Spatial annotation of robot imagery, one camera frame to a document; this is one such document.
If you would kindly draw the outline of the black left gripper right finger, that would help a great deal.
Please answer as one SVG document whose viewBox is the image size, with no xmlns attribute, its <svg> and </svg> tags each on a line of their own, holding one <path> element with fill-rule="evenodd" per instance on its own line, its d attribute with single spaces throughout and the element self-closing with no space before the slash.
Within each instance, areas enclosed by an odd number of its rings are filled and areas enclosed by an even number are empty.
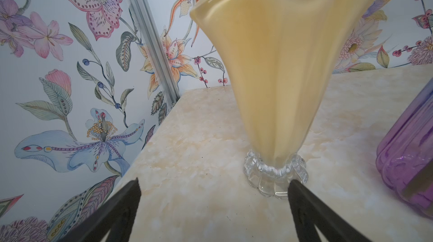
<svg viewBox="0 0 433 242">
<path fill-rule="evenodd" d="M 330 242 L 369 241 L 298 180 L 290 182 L 288 200 L 300 242 L 319 242 L 319 233 Z"/>
</svg>

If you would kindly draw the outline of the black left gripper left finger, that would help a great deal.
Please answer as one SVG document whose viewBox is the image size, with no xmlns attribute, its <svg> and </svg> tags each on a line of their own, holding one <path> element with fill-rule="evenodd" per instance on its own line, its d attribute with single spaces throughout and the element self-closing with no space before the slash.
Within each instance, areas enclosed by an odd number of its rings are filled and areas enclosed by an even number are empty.
<svg viewBox="0 0 433 242">
<path fill-rule="evenodd" d="M 128 242 L 141 198 L 139 180 L 129 181 L 62 242 Z"/>
</svg>

